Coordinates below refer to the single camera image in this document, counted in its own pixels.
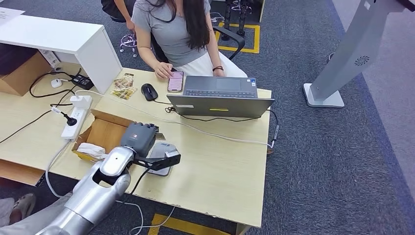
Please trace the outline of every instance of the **laptop lid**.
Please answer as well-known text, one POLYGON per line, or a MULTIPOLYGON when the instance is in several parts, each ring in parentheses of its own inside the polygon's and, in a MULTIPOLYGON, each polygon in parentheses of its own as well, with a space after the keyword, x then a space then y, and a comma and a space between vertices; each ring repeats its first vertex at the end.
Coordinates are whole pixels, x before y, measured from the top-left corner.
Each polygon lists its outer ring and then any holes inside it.
POLYGON ((274 99, 167 95, 181 115, 258 118, 274 99))

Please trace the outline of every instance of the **black cable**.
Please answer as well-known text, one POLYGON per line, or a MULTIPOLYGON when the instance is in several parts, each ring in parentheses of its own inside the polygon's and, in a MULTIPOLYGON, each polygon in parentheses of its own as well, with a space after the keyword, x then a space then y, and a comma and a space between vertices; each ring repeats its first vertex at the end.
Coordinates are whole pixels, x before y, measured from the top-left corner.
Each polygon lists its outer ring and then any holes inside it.
POLYGON ((71 91, 71 90, 69 90, 69 89, 65 89, 65 90, 62 90, 62 91, 60 91, 60 92, 55 92, 55 93, 52 93, 52 94, 44 94, 44 95, 35 95, 35 94, 33 94, 33 92, 32 92, 33 87, 34 87, 34 86, 35 86, 35 84, 36 84, 36 83, 37 83, 40 79, 42 79, 44 76, 49 75, 49 74, 51 74, 51 75, 57 75, 57 74, 62 74, 62 73, 63 73, 63 74, 66 74, 67 76, 69 76, 71 80, 74 78, 74 76, 69 75, 69 74, 67 74, 66 72, 47 72, 47 73, 44 73, 44 74, 40 75, 39 77, 37 77, 37 78, 33 81, 33 83, 30 85, 30 87, 29 87, 29 93, 30 93, 30 95, 31 95, 31 96, 33 96, 33 97, 35 97, 35 98, 43 98, 43 97, 47 97, 47 96, 52 96, 52 95, 61 94, 61 93, 67 92, 67 91, 72 92, 73 94, 75 94, 73 91, 71 91))
POLYGON ((274 112, 274 111, 272 111, 271 109, 267 109, 267 111, 270 111, 270 112, 274 115, 275 120, 276 120, 276 122, 277 122, 277 125, 279 125, 278 117, 277 117, 277 115, 275 114, 275 112, 274 112))
POLYGON ((50 104, 50 106, 52 107, 52 106, 55 106, 55 107, 58 107, 58 106, 69 106, 69 105, 72 105, 72 104, 61 104, 61 102, 62 102, 62 100, 65 98, 65 96, 67 96, 68 94, 69 94, 69 92, 72 92, 73 94, 75 94, 75 92, 73 92, 73 89, 76 87, 76 85, 75 86, 73 86, 60 100, 59 100, 59 102, 57 103, 57 104, 50 104))
POLYGON ((137 180, 136 185, 134 185, 133 190, 130 192, 130 195, 133 195, 134 191, 136 190, 138 184, 140 183, 141 179, 144 177, 144 175, 150 170, 150 168, 147 168, 140 176, 140 178, 137 180))
POLYGON ((44 115, 46 115, 47 113, 52 112, 51 110, 44 112, 42 115, 40 115, 37 119, 29 122, 28 124, 26 124, 24 127, 20 128, 19 130, 15 131, 13 134, 11 134, 10 136, 6 137, 5 139, 3 139, 2 141, 0 141, 0 144, 3 143, 4 141, 8 140, 10 137, 12 137, 13 135, 15 135, 16 133, 18 133, 19 131, 23 130, 25 127, 29 126, 30 124, 36 122, 37 120, 39 120, 40 118, 42 118, 44 115))
POLYGON ((184 115, 181 115, 181 114, 179 114, 176 111, 176 109, 173 106, 172 107, 167 107, 164 110, 166 111, 166 113, 175 112, 175 113, 177 113, 181 117, 184 117, 184 118, 189 119, 189 120, 195 120, 195 121, 213 121, 213 120, 219 120, 219 119, 221 119, 221 120, 226 120, 226 121, 241 122, 241 121, 249 121, 249 120, 255 120, 255 119, 260 118, 260 117, 253 117, 253 118, 248 118, 248 119, 243 119, 243 120, 232 120, 232 119, 223 118, 223 117, 215 117, 215 118, 212 118, 212 119, 205 120, 205 119, 191 118, 191 117, 186 117, 184 115))
POLYGON ((156 102, 156 103, 159 103, 159 104, 168 104, 168 105, 171 105, 170 103, 164 103, 164 102, 160 102, 160 101, 156 101, 156 100, 153 100, 154 102, 156 102))
MULTIPOLYGON (((61 104, 62 100, 64 99, 65 96, 67 96, 70 92, 72 92, 72 90, 75 88, 76 86, 73 86, 60 100, 57 104, 50 104, 50 106, 55 105, 55 107, 58 106, 68 106, 68 105, 72 105, 72 104, 61 104)), ((43 116, 45 116, 46 114, 48 114, 49 112, 51 112, 51 110, 48 110, 46 112, 44 112, 42 115, 40 115, 37 119, 29 122, 28 124, 26 124, 25 126, 23 126, 22 128, 20 128, 19 130, 15 131, 13 134, 11 134, 10 136, 6 137, 5 139, 3 139, 2 141, 0 141, 0 144, 5 142, 6 140, 8 140, 9 138, 11 138, 12 136, 14 136, 15 134, 17 134, 19 131, 23 130, 24 128, 28 127, 29 125, 33 124, 34 122, 36 122, 37 120, 41 119, 43 116)))

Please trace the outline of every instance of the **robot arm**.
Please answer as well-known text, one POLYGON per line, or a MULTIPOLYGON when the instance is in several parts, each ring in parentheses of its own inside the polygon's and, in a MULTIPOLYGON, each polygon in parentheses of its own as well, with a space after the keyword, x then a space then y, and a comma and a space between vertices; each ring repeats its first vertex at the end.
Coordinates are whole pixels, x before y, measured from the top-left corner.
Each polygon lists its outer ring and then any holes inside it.
POLYGON ((145 157, 155 143, 157 131, 158 127, 152 124, 132 123, 120 146, 111 150, 104 161, 92 166, 73 188, 64 210, 37 235, 87 234, 127 190, 131 182, 128 169, 132 164, 153 170, 178 164, 181 155, 177 150, 166 152, 164 158, 145 157))

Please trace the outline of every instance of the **white power strip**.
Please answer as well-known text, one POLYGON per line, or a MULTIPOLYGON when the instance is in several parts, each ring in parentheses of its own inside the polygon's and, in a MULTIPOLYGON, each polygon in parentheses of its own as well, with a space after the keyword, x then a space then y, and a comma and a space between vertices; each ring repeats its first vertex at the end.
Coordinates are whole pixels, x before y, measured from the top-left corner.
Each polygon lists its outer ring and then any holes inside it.
POLYGON ((88 110, 92 104, 92 97, 90 95, 79 95, 79 97, 85 98, 88 104, 87 105, 88 108, 85 109, 85 108, 75 107, 73 109, 70 117, 75 118, 77 122, 73 126, 69 126, 66 124, 64 131, 62 132, 62 135, 61 135, 61 137, 67 141, 75 141, 76 137, 79 135, 79 132, 81 131, 82 125, 84 124, 84 121, 87 117, 88 110))

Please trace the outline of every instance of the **smartphone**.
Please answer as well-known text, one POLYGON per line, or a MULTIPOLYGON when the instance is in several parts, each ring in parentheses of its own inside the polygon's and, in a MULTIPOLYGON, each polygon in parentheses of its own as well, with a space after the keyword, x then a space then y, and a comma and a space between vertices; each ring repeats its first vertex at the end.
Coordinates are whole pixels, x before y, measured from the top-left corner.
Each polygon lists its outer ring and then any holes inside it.
POLYGON ((183 88, 184 72, 175 71, 172 73, 173 73, 173 76, 171 76, 171 78, 169 79, 167 91, 168 92, 181 92, 183 88))

